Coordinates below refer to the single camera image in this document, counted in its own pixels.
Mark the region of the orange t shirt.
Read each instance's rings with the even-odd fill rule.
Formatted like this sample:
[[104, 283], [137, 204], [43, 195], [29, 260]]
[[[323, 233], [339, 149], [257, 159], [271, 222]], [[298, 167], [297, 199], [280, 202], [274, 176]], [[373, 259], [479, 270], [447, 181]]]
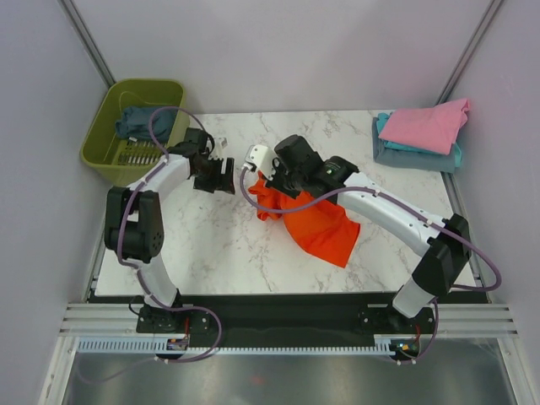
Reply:
[[344, 268], [358, 241], [361, 225], [349, 219], [345, 210], [328, 201], [295, 213], [275, 213], [273, 210], [297, 208], [310, 203], [313, 198], [307, 192], [301, 192], [296, 198], [265, 186], [263, 179], [248, 188], [264, 207], [257, 211], [261, 221], [282, 219], [293, 241], [306, 253]]

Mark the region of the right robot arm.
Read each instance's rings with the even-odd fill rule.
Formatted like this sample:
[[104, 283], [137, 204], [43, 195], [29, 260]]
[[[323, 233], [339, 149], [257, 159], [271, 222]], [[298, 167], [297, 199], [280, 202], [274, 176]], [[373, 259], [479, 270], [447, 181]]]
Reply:
[[305, 138], [291, 135], [275, 148], [255, 146], [249, 160], [267, 186], [289, 197], [307, 192], [354, 211], [395, 235], [420, 258], [411, 278], [394, 295], [386, 311], [388, 326], [406, 332], [432, 300], [449, 293], [467, 265], [471, 250], [461, 238], [467, 221], [426, 213], [379, 187], [353, 163], [332, 156], [324, 160]]

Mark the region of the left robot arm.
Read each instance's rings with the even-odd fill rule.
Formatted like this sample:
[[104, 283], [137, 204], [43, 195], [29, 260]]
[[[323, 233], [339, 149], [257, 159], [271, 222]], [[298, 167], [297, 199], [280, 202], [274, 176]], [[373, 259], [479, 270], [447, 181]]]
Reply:
[[115, 252], [122, 266], [135, 272], [145, 303], [159, 308], [155, 320], [167, 332], [182, 328], [186, 313], [176, 306], [180, 292], [161, 256], [165, 242], [161, 203], [189, 180], [195, 190], [235, 194], [235, 160], [224, 156], [226, 148], [226, 138], [190, 128], [185, 139], [166, 149], [147, 174], [107, 193], [105, 247]]

